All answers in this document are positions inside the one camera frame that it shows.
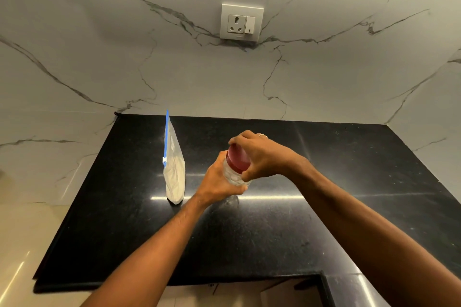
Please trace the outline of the clear plastic jar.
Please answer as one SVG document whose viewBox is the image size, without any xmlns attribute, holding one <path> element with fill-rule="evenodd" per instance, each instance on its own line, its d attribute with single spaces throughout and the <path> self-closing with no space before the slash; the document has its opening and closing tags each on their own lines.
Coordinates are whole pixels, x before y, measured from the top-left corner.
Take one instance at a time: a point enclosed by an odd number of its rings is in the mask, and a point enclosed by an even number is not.
<svg viewBox="0 0 461 307">
<path fill-rule="evenodd" d="M 244 182 L 242 180 L 241 174 L 239 174 L 238 172 L 234 171 L 231 168 L 231 165 L 229 164 L 227 158 L 225 158 L 223 162 L 223 174 L 226 180 L 230 184 L 235 185 L 235 186 L 248 186 L 252 182 L 252 181 Z"/>
</svg>

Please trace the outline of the white zip pouch blue seal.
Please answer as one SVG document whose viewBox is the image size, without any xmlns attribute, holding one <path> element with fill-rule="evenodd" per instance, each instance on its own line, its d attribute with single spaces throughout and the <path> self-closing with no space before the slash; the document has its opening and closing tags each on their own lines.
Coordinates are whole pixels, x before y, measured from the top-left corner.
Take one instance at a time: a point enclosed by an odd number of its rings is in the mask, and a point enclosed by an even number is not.
<svg viewBox="0 0 461 307">
<path fill-rule="evenodd" d="M 172 125 L 169 111 L 165 115 L 164 156 L 162 158 L 166 198 L 174 205 L 184 199 L 186 166 L 181 147 Z"/>
</svg>

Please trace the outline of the person's right hand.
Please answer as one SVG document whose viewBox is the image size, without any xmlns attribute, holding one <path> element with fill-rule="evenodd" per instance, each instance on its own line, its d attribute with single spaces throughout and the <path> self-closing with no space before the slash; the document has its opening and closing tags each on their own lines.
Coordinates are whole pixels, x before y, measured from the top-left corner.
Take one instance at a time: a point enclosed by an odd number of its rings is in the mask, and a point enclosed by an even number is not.
<svg viewBox="0 0 461 307">
<path fill-rule="evenodd" d="M 278 174 L 293 180 L 298 175 L 309 175 L 314 169 L 307 158 L 262 134 L 255 134 L 250 130 L 231 138 L 229 145 L 233 143 L 244 149 L 251 160 L 251 165 L 261 167 L 263 177 Z"/>
</svg>

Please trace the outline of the white wall socket switch plate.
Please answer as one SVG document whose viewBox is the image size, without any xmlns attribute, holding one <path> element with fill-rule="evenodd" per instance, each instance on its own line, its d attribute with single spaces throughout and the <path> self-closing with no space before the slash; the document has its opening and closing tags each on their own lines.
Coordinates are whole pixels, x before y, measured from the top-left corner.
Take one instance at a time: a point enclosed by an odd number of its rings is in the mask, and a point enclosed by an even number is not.
<svg viewBox="0 0 461 307">
<path fill-rule="evenodd" d="M 258 42 L 262 30 L 263 7 L 221 6 L 220 39 Z"/>
</svg>

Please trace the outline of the person's right forearm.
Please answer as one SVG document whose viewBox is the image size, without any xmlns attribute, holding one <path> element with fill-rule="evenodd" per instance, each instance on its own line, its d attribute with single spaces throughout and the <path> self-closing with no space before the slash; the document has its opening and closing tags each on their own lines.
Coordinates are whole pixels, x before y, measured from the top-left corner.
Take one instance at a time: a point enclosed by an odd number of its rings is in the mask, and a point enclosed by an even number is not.
<svg viewBox="0 0 461 307">
<path fill-rule="evenodd" d="M 391 307 L 461 307 L 461 280 L 383 216 L 303 157 L 284 171 Z"/>
</svg>

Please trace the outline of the person's left hand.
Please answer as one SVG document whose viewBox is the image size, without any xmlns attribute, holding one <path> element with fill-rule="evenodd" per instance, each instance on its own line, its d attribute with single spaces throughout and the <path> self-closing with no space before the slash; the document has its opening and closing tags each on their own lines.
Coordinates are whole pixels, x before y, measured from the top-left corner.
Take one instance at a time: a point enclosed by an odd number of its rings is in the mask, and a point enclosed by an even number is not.
<svg viewBox="0 0 461 307">
<path fill-rule="evenodd" d="M 207 169 L 204 178 L 193 198 L 198 199 L 203 206 L 210 206 L 233 195 L 242 195 L 248 186 L 230 184 L 224 174 L 216 173 L 216 160 Z"/>
</svg>

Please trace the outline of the red jar lid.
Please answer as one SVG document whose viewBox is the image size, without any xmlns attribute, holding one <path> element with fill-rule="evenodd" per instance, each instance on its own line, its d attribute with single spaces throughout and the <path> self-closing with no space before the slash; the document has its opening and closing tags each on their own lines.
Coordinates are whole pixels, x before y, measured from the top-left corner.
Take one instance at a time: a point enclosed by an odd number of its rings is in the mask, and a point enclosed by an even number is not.
<svg viewBox="0 0 461 307">
<path fill-rule="evenodd" d="M 233 143 L 227 150 L 226 163 L 231 170 L 241 175 L 250 167 L 251 160 L 241 146 Z"/>
</svg>

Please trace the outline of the person's left forearm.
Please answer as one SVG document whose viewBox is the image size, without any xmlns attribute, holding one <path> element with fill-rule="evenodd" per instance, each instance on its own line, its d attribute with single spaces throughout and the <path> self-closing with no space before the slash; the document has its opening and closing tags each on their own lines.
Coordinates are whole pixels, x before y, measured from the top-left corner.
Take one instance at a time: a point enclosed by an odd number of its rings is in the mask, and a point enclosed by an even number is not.
<svg viewBox="0 0 461 307">
<path fill-rule="evenodd" d="M 80 307 L 156 307 L 192 232 L 211 204 L 199 192 L 134 251 Z"/>
</svg>

